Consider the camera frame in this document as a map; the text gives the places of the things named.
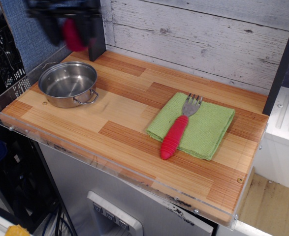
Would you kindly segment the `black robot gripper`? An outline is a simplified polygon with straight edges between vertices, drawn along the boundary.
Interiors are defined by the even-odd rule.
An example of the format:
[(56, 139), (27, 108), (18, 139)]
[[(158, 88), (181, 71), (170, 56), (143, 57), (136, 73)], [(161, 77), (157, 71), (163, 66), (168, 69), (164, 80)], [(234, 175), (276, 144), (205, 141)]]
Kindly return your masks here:
[(27, 14), (39, 18), (40, 25), (50, 42), (58, 46), (62, 40), (56, 18), (82, 17), (78, 23), (79, 34), (85, 47), (92, 47), (98, 37), (97, 24), (101, 16), (96, 0), (27, 0)]

